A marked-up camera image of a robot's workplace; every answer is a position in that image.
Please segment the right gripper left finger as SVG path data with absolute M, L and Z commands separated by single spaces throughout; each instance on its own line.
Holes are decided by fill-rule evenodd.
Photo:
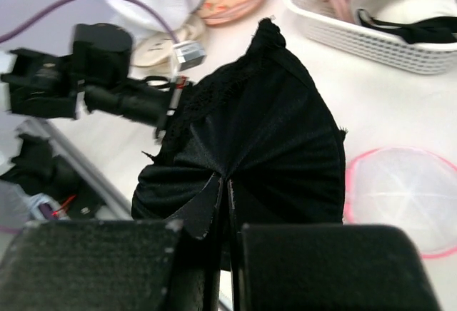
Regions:
M 166 220 L 29 219 L 37 200 L 1 184 L 3 310 L 215 310 L 220 180 Z

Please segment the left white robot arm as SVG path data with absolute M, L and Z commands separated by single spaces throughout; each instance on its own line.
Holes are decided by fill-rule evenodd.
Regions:
M 156 128 L 168 128 L 171 112 L 192 87 L 184 76 L 129 78 L 132 37 L 112 24 L 78 24 L 68 56 L 15 49 L 1 75 L 1 109 L 37 118 L 77 117 L 82 95 L 88 112 L 103 111 Z

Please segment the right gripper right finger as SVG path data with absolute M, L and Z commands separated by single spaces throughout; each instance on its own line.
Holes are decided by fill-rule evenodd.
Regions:
M 227 185 L 235 310 L 439 310 L 415 245 L 386 225 L 277 223 Z

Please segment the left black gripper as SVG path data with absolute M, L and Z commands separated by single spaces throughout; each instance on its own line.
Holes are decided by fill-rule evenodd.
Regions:
M 103 111 L 152 126 L 154 137 L 163 138 L 181 98 L 194 85 L 186 76 L 127 78 L 111 88 L 90 84 L 84 87 L 84 103 L 89 113 Z

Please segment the pink-trim mesh laundry bag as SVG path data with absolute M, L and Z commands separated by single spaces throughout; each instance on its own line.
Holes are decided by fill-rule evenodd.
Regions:
M 346 168 L 348 224 L 401 229 L 426 259 L 456 253 L 456 165 L 418 148 L 376 148 Z

